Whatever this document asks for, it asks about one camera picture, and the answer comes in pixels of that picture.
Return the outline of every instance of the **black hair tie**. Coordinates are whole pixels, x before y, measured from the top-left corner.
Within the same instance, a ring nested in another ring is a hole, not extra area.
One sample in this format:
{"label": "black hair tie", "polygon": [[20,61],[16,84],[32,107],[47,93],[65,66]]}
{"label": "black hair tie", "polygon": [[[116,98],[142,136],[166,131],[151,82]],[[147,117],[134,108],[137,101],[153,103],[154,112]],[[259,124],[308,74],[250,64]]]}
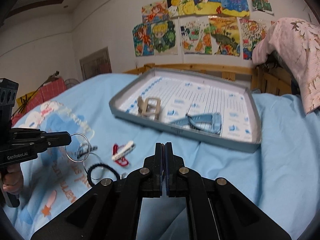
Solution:
{"label": "black hair tie", "polygon": [[117,180],[120,179],[119,173],[116,172],[116,170],[114,168],[111,168],[109,165],[104,164],[104,163],[97,163],[95,165],[92,165],[89,168],[88,173],[87,173],[87,180],[88,180],[88,183],[90,184],[91,187],[93,187],[95,185],[95,184],[93,184],[92,179],[91,179],[91,172],[97,167],[103,167],[103,168],[108,169],[109,171],[111,171],[116,176]]}

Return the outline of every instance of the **keychain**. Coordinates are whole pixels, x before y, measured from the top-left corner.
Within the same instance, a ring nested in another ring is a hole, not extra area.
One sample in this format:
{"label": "keychain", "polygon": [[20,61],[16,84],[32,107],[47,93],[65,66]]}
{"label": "keychain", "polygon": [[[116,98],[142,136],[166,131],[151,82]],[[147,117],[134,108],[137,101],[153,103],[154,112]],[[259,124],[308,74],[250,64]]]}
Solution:
{"label": "keychain", "polygon": [[112,160],[121,167],[126,167],[129,165],[129,161],[124,156],[130,153],[134,148],[135,144],[133,141],[129,141],[127,144],[121,145],[120,147],[115,143],[112,149]]}

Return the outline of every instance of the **wooden bed frame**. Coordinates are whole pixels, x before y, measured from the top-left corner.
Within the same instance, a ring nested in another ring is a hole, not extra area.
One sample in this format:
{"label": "wooden bed frame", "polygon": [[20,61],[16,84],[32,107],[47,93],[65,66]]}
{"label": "wooden bed frame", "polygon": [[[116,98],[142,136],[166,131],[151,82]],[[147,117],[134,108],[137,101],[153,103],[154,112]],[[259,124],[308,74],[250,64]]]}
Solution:
{"label": "wooden bed frame", "polygon": [[189,70],[207,74],[209,72],[221,72],[222,78],[235,81],[236,74],[251,76],[251,90],[260,89],[262,93],[274,95],[291,94],[291,76],[282,68],[264,69],[261,67],[248,68],[228,65],[212,64],[145,64],[143,67],[137,67],[124,73],[142,74],[153,67],[173,68],[180,70]]}

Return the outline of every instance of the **blue bedsheet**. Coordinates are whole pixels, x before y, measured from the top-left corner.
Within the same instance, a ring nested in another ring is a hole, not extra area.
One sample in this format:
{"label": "blue bedsheet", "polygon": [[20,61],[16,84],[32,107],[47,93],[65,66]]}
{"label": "blue bedsheet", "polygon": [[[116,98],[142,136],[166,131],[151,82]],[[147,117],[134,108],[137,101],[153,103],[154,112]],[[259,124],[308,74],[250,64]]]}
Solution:
{"label": "blue bedsheet", "polygon": [[[249,154],[116,119],[109,100],[135,78],[106,74],[89,79],[36,107],[17,126],[83,133],[120,174],[142,167],[144,158],[154,154],[156,142],[172,142],[174,154],[183,157],[187,167],[210,179],[227,178],[292,239],[299,237],[319,204],[319,111],[305,116],[297,96],[253,95],[262,120],[262,144]],[[129,168],[122,168],[111,160],[112,146],[129,140],[136,148],[127,155]],[[25,179],[21,205],[5,211],[21,235],[30,239],[90,186],[82,165],[68,161],[63,148],[41,153],[21,167]],[[115,179],[110,172],[105,177]],[[183,199],[144,199],[141,214],[138,240],[188,239]]]}

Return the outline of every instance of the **pink floral fabric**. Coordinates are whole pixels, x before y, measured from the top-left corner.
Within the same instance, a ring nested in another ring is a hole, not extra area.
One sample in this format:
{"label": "pink floral fabric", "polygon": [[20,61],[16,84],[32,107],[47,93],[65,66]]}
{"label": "pink floral fabric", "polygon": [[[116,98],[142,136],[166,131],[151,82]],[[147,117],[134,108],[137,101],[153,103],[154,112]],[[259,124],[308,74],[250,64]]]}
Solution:
{"label": "pink floral fabric", "polygon": [[305,20],[281,18],[253,50],[255,65],[278,52],[300,87],[306,114],[320,107],[320,28]]}

